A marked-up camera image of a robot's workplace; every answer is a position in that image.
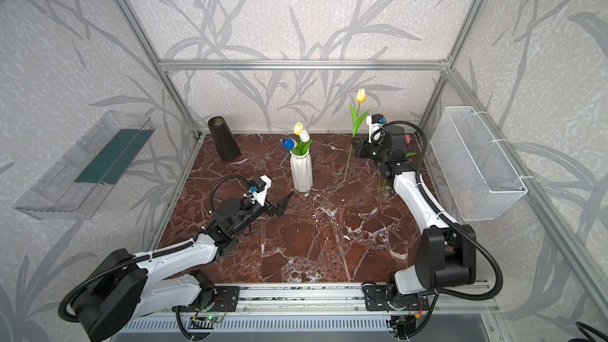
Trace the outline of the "bright yellow artificial tulip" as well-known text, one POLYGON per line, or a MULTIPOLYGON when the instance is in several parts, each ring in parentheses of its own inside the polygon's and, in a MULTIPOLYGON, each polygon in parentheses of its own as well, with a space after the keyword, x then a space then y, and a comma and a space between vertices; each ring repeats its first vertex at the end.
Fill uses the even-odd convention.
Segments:
MULTIPOLYGON (((356 94, 356 104, 357 104, 357 106, 354 106, 353 104, 350 105, 351 122, 352 122, 351 136, 353 138, 356 137, 357 132, 359 131, 359 128, 360 128, 361 124, 364 122, 364 120, 367 117, 367 114, 369 113, 369 111, 361 112, 361 104, 363 104, 364 101, 366 101, 366 100, 367 100, 366 90, 365 89, 358 89, 357 94, 356 94)), ((348 178, 348 171, 349 171, 349 166, 350 166, 350 162, 351 162, 351 158, 352 158, 352 149, 353 149, 353 146, 350 143, 349 144, 349 150, 348 150, 348 160, 347 160, 347 164, 346 164, 346 167, 345 167, 345 175, 344 175, 343 182, 346 182, 346 180, 348 178)))

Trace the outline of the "blue artificial tulip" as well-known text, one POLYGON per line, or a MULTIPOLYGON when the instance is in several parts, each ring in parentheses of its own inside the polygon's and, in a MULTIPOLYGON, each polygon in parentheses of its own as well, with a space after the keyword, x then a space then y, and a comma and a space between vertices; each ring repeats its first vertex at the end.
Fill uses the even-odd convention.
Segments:
POLYGON ((280 142, 287 150, 293 150, 298 145, 298 142, 291 138, 280 139, 280 142))

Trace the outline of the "white artificial tulip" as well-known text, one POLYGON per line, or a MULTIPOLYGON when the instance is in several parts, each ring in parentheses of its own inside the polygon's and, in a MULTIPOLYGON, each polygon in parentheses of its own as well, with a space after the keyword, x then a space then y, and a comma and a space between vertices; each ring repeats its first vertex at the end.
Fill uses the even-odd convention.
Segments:
POLYGON ((312 140, 310 134, 306 130, 302 130, 299 133, 299 152, 300 155, 305 155, 310 149, 312 140))

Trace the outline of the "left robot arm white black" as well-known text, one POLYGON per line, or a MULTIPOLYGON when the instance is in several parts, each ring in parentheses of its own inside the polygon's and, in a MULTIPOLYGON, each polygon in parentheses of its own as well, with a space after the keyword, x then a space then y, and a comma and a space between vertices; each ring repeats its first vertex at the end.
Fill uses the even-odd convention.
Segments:
POLYGON ((212 221, 185 242, 145 253, 116 250, 62 300, 60 318, 77 322, 91 341, 104 341, 131 320, 173 307, 191 307, 212 297, 213 283, 188 269, 217 261, 263 214, 282 216, 290 195, 271 204, 264 194, 225 199, 212 221))

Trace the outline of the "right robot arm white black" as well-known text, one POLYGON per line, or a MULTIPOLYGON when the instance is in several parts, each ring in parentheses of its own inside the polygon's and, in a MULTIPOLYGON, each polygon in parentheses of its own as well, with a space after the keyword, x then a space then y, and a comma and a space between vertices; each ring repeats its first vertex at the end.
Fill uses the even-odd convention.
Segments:
POLYGON ((368 137, 353 142, 356 155, 375 162, 383 179, 392 185, 416 220, 421 242, 415 264, 394 273, 393 291, 399 295, 422 294, 472 284, 476 280, 476 249, 465 236, 475 237, 469 226, 461 234, 451 223, 421 175, 422 161, 408 158, 409 138, 403 123, 388 124, 382 117, 368 117, 368 137))

